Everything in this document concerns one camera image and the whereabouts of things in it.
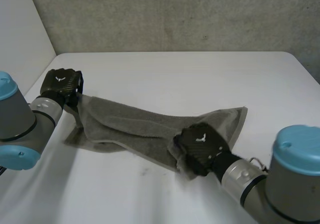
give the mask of white logo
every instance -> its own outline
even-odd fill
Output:
[[[196,142],[205,142],[206,141],[206,134],[204,134],[203,135],[203,138],[197,138],[196,140],[195,140]]]
[[[55,77],[55,78],[56,78],[56,80],[58,80],[58,82],[60,82],[61,80],[64,80],[64,79],[65,79],[65,77],[64,77],[64,78]]]

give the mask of cable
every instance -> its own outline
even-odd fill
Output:
[[[261,171],[266,173],[269,172],[268,168],[258,158],[250,158],[249,162],[251,163],[253,160],[256,160],[259,163]]]
[[[2,167],[2,166],[0,166],[0,176],[2,175],[2,173],[4,173],[5,172],[5,170],[7,170],[6,168],[4,168],[4,167]]]

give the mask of black ring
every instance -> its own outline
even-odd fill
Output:
[[[296,220],[296,219],[294,219],[294,218],[291,218],[291,217],[287,216],[286,214],[283,214],[282,212],[280,212],[274,205],[271,204],[271,202],[269,201],[267,195],[266,195],[266,194],[264,194],[264,195],[265,195],[266,202],[268,203],[268,205],[270,206],[270,208],[271,208],[275,213],[277,213],[280,217],[282,217],[283,219],[286,219],[286,220],[288,220],[289,222],[298,223],[298,224],[319,224],[319,223],[320,223],[320,220],[312,221],[312,222],[304,222],[304,221],[299,221],[299,220]]]
[[[243,191],[241,198],[240,198],[240,204],[242,207],[244,207],[245,205],[245,200],[249,194],[249,192],[251,191],[252,188],[254,188],[255,185],[257,185],[260,181],[262,181],[263,179],[266,179],[266,175],[260,175],[257,176],[255,179],[252,180],[252,182],[245,188],[245,190]]]
[[[41,112],[41,111],[38,111],[38,110],[33,110],[34,113],[39,113],[39,114],[42,114],[44,115],[45,117],[49,118],[50,121],[52,121],[54,127],[56,127],[56,122],[54,121],[54,119],[47,113],[44,113],[44,112]]]
[[[27,135],[29,132],[31,132],[37,125],[38,121],[37,121],[37,117],[34,116],[34,123],[26,130],[24,131],[23,133],[20,133],[14,137],[11,137],[11,138],[1,138],[0,139],[0,142],[11,142],[11,141],[14,141],[14,140],[17,140],[19,138],[22,138],[23,136]]]

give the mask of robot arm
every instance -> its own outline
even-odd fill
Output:
[[[197,141],[204,134],[206,139]],[[195,174],[215,173],[224,190],[259,223],[320,223],[320,128],[282,129],[268,173],[231,153],[208,124],[183,129],[173,141]]]
[[[83,78],[72,69],[51,70],[30,106],[17,84],[0,72],[0,166],[27,170],[35,166],[50,139],[65,105],[77,108]]]

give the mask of white wall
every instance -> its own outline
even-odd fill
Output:
[[[0,0],[0,70],[22,94],[31,88],[56,53],[32,0]]]

